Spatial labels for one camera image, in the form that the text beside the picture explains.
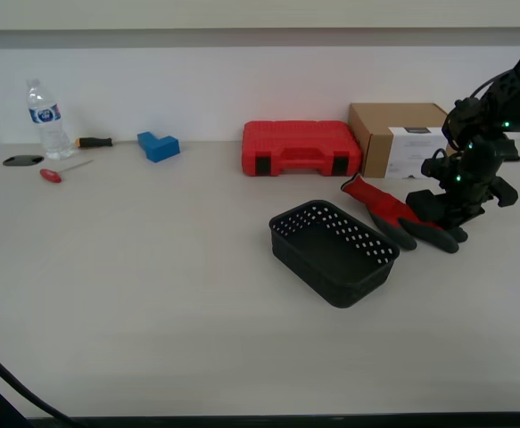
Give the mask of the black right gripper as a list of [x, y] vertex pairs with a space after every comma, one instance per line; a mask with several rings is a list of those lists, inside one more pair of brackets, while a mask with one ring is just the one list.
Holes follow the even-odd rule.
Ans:
[[444, 229], [482, 215], [483, 204], [493, 198], [501, 208], [512, 206], [518, 192], [498, 171], [516, 156], [515, 142], [506, 136], [474, 136], [463, 151], [450, 157], [450, 173], [440, 182], [444, 193], [411, 192], [406, 204], [421, 221], [440, 222]]

